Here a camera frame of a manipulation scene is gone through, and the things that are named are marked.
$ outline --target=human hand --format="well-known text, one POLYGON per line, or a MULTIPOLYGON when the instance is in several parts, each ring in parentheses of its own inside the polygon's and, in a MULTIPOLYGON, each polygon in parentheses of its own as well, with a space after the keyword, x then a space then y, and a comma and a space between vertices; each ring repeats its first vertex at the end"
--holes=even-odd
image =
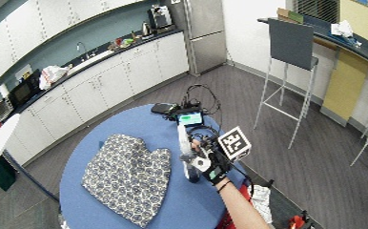
MULTIPOLYGON (((199 148, 200 142, 196 139, 191 141, 191 148, 195 152, 200 152, 201 149, 199 148)), ((211 162, 211 166, 205 171, 201 171, 201 175, 205 180, 215 185, 220 182, 223 178, 225 178, 225 173, 228 171, 227 162, 223 158, 223 155, 217 152, 209 152, 205 154, 205 159, 211 162)))

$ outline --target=green trash bin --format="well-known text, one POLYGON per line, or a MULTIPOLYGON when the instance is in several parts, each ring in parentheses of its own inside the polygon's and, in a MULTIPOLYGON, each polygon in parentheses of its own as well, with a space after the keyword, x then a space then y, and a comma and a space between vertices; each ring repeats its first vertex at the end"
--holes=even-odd
POLYGON ((7 160, 0 156, 0 188, 6 191, 15 180, 15 170, 7 160))

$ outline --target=human arm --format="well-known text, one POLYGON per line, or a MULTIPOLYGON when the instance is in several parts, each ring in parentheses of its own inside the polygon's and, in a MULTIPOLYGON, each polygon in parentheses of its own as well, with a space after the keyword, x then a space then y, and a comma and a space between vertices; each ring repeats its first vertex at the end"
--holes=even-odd
POLYGON ((240 194, 237 188, 228 182, 225 177, 215 184, 223 199, 227 211, 237 229, 265 229, 268 225, 263 220, 257 210, 252 207, 247 199, 240 194))

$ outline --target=blue round table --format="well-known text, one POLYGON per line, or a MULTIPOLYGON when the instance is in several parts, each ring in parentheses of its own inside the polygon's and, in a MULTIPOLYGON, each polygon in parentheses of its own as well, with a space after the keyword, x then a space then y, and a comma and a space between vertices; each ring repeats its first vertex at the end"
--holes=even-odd
MULTIPOLYGON (((176 123, 151 113, 152 105, 144 105, 115 114, 106 119, 78 143, 67 161, 59 182, 59 203, 70 229, 139 228, 114 213, 90 195, 80 185, 84 167, 110 135, 139 137, 150 150, 167 148, 171 151, 171 175, 163 202, 146 228, 213 228, 224 213, 224 204, 215 188, 200 177, 197 183, 184 178, 179 161, 176 123)), ((205 125, 217 129, 205 116, 205 125)), ((228 178, 240 187, 243 176, 236 171, 228 178)))

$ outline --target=yellow wall panel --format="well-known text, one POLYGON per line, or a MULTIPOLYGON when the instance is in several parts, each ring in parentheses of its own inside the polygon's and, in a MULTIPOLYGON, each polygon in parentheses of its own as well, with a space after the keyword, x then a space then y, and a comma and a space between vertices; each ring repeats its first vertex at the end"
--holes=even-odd
POLYGON ((333 70, 322 106, 348 121, 363 84, 368 62, 353 53, 341 50, 337 68, 333 70))
POLYGON ((340 0, 340 21, 346 20, 353 33, 368 40, 368 6, 353 0, 340 0))

